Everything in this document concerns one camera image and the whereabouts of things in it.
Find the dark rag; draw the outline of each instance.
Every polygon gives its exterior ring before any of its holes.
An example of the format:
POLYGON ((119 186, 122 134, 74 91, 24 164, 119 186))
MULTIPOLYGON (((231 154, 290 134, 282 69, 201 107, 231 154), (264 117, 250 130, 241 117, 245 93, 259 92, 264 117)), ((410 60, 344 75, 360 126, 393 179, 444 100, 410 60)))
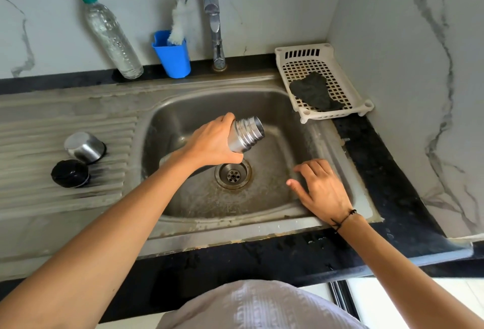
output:
POLYGON ((306 78, 291 82, 289 88, 294 96, 321 111, 341 110, 344 107, 341 102, 331 99, 326 78, 318 72, 311 72, 306 78))

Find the marble wall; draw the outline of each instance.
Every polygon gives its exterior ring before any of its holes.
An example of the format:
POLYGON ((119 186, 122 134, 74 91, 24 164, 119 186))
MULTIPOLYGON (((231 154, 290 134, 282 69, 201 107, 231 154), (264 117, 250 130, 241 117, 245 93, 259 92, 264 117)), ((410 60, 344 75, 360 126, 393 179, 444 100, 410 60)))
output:
POLYGON ((484 233, 483 22, 484 0, 340 0, 328 35, 449 237, 484 233))
MULTIPOLYGON (((153 33, 171 26, 177 0, 99 0, 118 17, 143 64, 158 63, 153 33)), ((338 0, 220 0, 227 57, 321 42, 338 0)), ((189 0, 192 60, 211 57, 203 0, 189 0)), ((81 0, 0 0, 0 78, 112 68, 82 17, 81 0)))

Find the person's right arm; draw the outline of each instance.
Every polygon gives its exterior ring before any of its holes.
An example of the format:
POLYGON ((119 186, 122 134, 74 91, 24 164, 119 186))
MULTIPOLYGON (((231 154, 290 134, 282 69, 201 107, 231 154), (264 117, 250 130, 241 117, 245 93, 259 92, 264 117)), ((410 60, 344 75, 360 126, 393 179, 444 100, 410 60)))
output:
POLYGON ((311 160, 294 169, 304 176, 309 194, 298 181, 287 185, 301 203, 333 228, 360 255, 408 326, 415 328, 484 328, 484 321, 435 283, 355 213, 343 184, 326 160, 311 160))

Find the sink drain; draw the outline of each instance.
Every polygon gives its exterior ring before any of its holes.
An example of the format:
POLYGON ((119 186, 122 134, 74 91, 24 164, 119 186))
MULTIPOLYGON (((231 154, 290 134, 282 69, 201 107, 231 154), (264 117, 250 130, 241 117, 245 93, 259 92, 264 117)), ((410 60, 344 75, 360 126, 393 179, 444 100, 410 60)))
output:
POLYGON ((215 168, 215 179, 226 189, 239 189, 247 184, 251 177, 249 162, 224 163, 215 168))

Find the black bracelet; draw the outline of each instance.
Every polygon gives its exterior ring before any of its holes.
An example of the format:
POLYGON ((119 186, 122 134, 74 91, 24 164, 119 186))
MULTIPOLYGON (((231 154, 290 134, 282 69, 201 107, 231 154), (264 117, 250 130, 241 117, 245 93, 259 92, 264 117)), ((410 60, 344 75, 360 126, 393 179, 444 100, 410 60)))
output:
POLYGON ((335 227, 336 226, 336 229, 335 231, 338 231, 340 228, 341 228, 341 225, 343 224, 343 222, 346 221, 346 219, 351 216, 352 214, 355 214, 356 213, 356 210, 350 210, 349 211, 349 215, 344 217, 343 220, 341 222, 336 222, 333 218, 331 218, 331 221, 334 222, 334 224, 332 224, 331 226, 335 227))

